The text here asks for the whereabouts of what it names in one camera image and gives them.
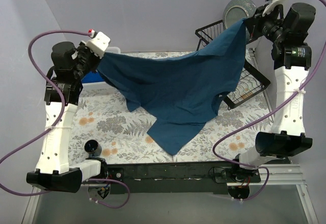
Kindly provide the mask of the black wire dish rack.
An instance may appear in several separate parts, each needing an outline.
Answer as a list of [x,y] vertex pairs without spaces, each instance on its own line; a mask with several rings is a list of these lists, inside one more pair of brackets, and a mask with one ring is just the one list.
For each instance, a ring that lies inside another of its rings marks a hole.
[[[195,30],[195,35],[199,38],[197,50],[204,48],[225,29],[223,21],[219,20]],[[250,44],[246,49],[246,60],[236,90],[229,93],[224,102],[228,110],[235,109],[263,92],[269,85],[270,80],[258,70],[255,48]]]

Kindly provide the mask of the teal blue t shirt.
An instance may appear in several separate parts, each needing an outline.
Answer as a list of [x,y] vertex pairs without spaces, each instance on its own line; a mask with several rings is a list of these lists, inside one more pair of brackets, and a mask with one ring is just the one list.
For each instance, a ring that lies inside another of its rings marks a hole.
[[146,59],[106,53],[98,73],[126,100],[156,118],[148,135],[168,154],[177,154],[218,115],[235,91],[245,63],[246,26],[238,21],[204,48],[175,58]]

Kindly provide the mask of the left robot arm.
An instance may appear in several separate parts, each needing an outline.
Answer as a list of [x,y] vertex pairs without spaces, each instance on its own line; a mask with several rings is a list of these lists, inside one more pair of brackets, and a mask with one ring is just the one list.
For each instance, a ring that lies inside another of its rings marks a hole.
[[84,41],[78,46],[64,41],[52,47],[51,60],[53,66],[46,74],[44,96],[47,134],[35,170],[27,173],[26,181],[43,190],[76,193],[89,178],[97,183],[108,179],[102,160],[87,158],[76,166],[70,166],[68,160],[82,79],[96,70],[100,57]]

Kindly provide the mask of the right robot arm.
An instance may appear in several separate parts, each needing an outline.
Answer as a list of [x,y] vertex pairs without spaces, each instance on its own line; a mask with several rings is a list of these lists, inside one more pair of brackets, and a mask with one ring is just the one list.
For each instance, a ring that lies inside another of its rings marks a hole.
[[312,147],[313,140],[305,135],[303,103],[306,81],[311,67],[312,51],[304,42],[312,25],[316,10],[305,3],[294,3],[283,15],[282,5],[269,14],[266,6],[256,10],[245,21],[252,39],[264,36],[272,41],[271,57],[277,83],[276,112],[270,132],[256,135],[255,145],[239,154],[240,164],[231,168],[231,178],[242,182],[249,176],[249,169],[280,157],[295,156]]

